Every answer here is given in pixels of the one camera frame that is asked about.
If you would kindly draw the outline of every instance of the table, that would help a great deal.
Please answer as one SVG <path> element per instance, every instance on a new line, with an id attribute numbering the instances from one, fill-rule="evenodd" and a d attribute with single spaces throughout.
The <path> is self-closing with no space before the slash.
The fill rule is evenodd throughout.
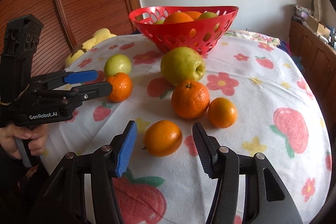
<path id="1" fill-rule="evenodd" d="M 125 224 L 204 224 L 216 180 L 203 172 L 192 140 L 192 125 L 170 106 L 171 86 L 160 73 L 162 53 L 142 35 L 105 40 L 76 60 L 67 71 L 95 69 L 104 79 L 106 60 L 117 53 L 133 63 L 133 93 L 122 103 L 100 98 L 83 103 L 71 121 L 51 124 L 42 162 L 51 173 L 69 151 L 91 153 L 109 144 L 135 120 L 138 137 L 123 178 L 115 188 Z M 237 107 L 236 123 L 214 128 L 206 115 L 198 119 L 206 132 L 238 154 L 262 152 L 292 195 L 304 223 L 325 202 L 331 177 L 328 133 L 318 103 L 292 59 L 278 48 L 236 37 L 222 37 L 204 54 L 207 72 L 201 79 L 211 99 L 227 97 Z M 182 130 L 184 140 L 172 155 L 157 158 L 143 150 L 143 134 L 154 122 L 167 119 Z M 94 223 L 90 177 L 86 177 L 88 219 Z M 244 178 L 236 223 L 244 208 Z"/>

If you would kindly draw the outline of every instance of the silver bolt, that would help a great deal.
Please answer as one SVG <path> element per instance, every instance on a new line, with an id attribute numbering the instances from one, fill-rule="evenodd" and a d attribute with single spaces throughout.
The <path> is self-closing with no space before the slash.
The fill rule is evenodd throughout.
<path id="1" fill-rule="evenodd" d="M 75 156 L 75 154 L 73 152 L 68 152 L 68 153 L 65 154 L 65 157 L 67 159 L 72 159 L 74 156 Z"/>
<path id="2" fill-rule="evenodd" d="M 110 145 L 103 145 L 102 147 L 101 147 L 101 149 L 104 151 L 104 152 L 107 152 L 107 151 L 110 151 L 110 149 L 111 149 L 111 147 L 110 147 Z"/>
<path id="3" fill-rule="evenodd" d="M 219 150 L 222 152 L 222 153 L 228 153 L 229 152 L 229 149 L 226 147 L 226 146 L 221 146 L 219 148 Z"/>
<path id="4" fill-rule="evenodd" d="M 260 160 L 263 160 L 265 158 L 265 155 L 263 153 L 257 153 L 256 157 Z"/>

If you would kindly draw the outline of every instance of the fruit basket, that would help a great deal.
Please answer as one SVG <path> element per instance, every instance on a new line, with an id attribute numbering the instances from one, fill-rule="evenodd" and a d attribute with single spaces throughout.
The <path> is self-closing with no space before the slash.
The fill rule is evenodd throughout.
<path id="1" fill-rule="evenodd" d="M 188 46 L 200 54 L 209 52 L 218 39 L 229 29 L 235 19 L 238 7 L 173 7 L 156 6 L 134 10 L 129 18 L 137 29 L 166 53 L 176 47 Z M 153 24 L 175 12 L 213 12 L 218 17 L 174 24 Z"/>

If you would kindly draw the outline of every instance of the orange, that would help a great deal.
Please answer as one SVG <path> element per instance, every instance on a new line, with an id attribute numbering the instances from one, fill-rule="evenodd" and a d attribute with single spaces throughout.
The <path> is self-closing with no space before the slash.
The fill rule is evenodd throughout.
<path id="1" fill-rule="evenodd" d="M 151 155 L 168 156 L 179 149 L 182 143 L 182 132 L 173 122 L 159 121 L 147 129 L 143 142 Z"/>
<path id="2" fill-rule="evenodd" d="M 112 92 L 108 96 L 112 102 L 119 103 L 130 97 L 133 84 L 132 79 L 127 74 L 118 72 L 107 77 L 106 81 L 112 85 Z"/>
<path id="3" fill-rule="evenodd" d="M 163 24 L 183 23 L 190 21 L 194 20 L 189 15 L 182 12 L 176 12 L 168 15 L 167 18 L 164 20 Z"/>
<path id="4" fill-rule="evenodd" d="M 184 13 L 189 15 L 193 20 L 198 20 L 199 16 L 202 15 L 202 13 L 196 11 L 189 11 Z"/>
<path id="5" fill-rule="evenodd" d="M 219 97 L 210 103 L 208 117 L 215 127 L 227 128 L 237 120 L 237 109 L 229 99 Z"/>
<path id="6" fill-rule="evenodd" d="M 208 89 L 194 80 L 184 80 L 177 84 L 171 97 L 173 110 L 185 119 L 202 116 L 208 109 L 209 103 Z"/>

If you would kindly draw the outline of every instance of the small orange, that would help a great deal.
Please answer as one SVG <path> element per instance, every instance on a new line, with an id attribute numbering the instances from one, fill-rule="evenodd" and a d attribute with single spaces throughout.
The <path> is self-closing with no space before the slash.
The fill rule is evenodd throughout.
<path id="1" fill-rule="evenodd" d="M 146 130 L 143 142 L 151 155 L 168 156 L 179 149 L 182 143 L 182 132 L 171 121 L 159 121 Z"/>
<path id="2" fill-rule="evenodd" d="M 191 16 L 182 12 L 176 12 L 168 15 L 163 24 L 183 23 L 190 21 L 194 21 Z"/>
<path id="3" fill-rule="evenodd" d="M 198 20 L 199 16 L 202 15 L 202 13 L 196 11 L 189 11 L 184 13 L 189 15 L 193 20 Z"/>
<path id="4" fill-rule="evenodd" d="M 108 96 L 112 102 L 119 103 L 130 97 L 133 84 L 132 79 L 127 74 L 118 72 L 107 77 L 106 81 L 112 85 L 112 92 Z"/>
<path id="5" fill-rule="evenodd" d="M 171 97 L 171 105 L 182 118 L 194 119 L 202 116 L 210 103 L 209 91 L 194 80 L 184 80 L 177 84 Z"/>
<path id="6" fill-rule="evenodd" d="M 219 97 L 210 103 L 208 117 L 215 127 L 227 128 L 237 120 L 237 109 L 229 99 Z"/>

